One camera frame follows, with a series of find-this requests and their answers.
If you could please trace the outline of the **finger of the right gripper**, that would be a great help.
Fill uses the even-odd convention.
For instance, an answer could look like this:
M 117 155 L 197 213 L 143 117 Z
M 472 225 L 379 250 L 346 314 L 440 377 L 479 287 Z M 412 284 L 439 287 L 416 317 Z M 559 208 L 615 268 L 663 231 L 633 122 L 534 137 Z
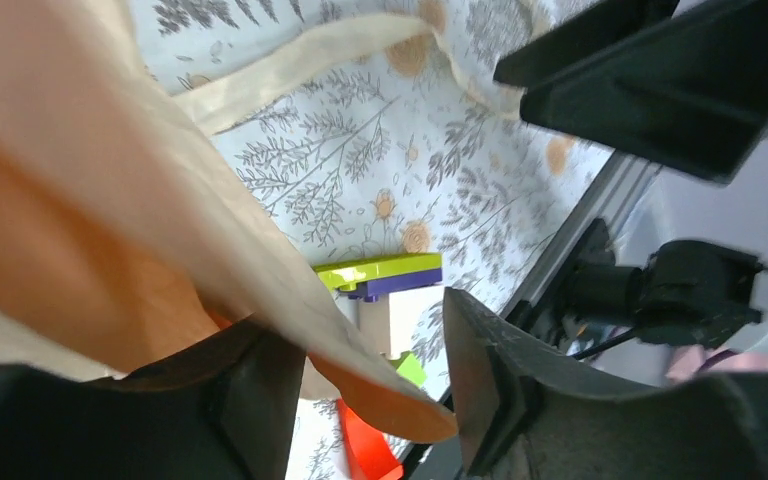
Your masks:
M 768 139 L 768 0 L 599 1 L 494 78 L 526 123 L 727 184 Z

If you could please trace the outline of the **colourful flower bouquet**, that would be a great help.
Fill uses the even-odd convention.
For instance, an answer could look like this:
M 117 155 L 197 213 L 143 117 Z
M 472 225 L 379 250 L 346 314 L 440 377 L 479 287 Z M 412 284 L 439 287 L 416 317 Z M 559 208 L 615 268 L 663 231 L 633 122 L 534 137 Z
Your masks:
M 400 377 L 192 118 L 121 1 L 0 1 L 0 360 L 128 373 L 251 318 L 367 423 L 433 443 Z

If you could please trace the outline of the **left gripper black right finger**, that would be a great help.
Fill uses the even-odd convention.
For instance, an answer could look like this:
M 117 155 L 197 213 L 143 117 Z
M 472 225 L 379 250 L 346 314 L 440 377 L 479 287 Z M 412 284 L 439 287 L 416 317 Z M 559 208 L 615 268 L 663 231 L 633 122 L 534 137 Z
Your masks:
M 508 323 L 470 293 L 446 288 L 444 337 L 464 472 L 490 473 L 534 422 L 547 389 L 582 398 L 630 391 Z

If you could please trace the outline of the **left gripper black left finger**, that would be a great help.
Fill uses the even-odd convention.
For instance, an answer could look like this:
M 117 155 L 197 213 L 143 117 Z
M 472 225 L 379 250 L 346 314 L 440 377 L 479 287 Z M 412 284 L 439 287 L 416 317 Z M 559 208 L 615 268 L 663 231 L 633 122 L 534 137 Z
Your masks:
M 94 381 L 115 479 L 281 479 L 305 354 L 240 322 L 114 380 Z

